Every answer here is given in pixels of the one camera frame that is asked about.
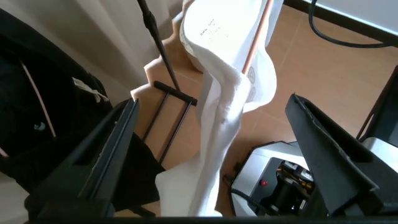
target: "tile floor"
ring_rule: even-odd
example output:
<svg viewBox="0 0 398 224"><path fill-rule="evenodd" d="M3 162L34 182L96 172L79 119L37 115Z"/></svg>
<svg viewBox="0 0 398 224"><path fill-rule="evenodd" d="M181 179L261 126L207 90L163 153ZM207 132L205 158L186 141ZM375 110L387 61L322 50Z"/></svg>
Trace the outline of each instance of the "tile floor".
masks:
<svg viewBox="0 0 398 224"><path fill-rule="evenodd" d="M372 43L375 40L315 19L324 33L345 41ZM178 39L179 22L174 24L174 34L164 40L165 48L184 93L199 97L201 73L193 68ZM307 15L284 6L279 21L267 47L277 72L277 93L268 105L244 114L241 129L224 161L222 174L234 174L235 163L242 162L253 146L270 141L294 141L295 137L284 113L289 96L304 96L321 110L355 135L381 92L394 67L398 64L398 49L352 49L331 44L317 37L310 29ZM158 58L146 66L150 83L159 80L173 86L167 70ZM136 133L143 136L164 93L153 86L132 92L141 103ZM164 149L184 103L169 97L156 121L146 144L156 158ZM186 161L199 150L200 127L191 107L178 132L163 166L170 169ZM159 204L149 205L159 212ZM227 186L220 184L216 209L231 216Z"/></svg>

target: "wooden stick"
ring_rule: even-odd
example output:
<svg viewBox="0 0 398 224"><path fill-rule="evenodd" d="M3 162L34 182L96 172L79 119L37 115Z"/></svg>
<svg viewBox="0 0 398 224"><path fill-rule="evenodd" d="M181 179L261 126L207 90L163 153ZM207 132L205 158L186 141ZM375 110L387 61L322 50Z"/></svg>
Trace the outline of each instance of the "wooden stick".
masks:
<svg viewBox="0 0 398 224"><path fill-rule="evenodd" d="M257 49L257 46L259 43L260 35L262 34L263 30L267 30L267 28L268 28L268 27L264 27L264 23L266 22L267 19L269 19L269 14L271 13L271 8L272 8L273 3L274 3L274 0L268 0L266 7L264 8L264 12L262 13L259 26L257 27L256 34L254 35L254 40L251 44L248 57L246 58L246 61L244 63L243 69L242 69L243 75L246 75L249 70L250 64L254 57L254 53L256 52L256 49Z"/></svg>

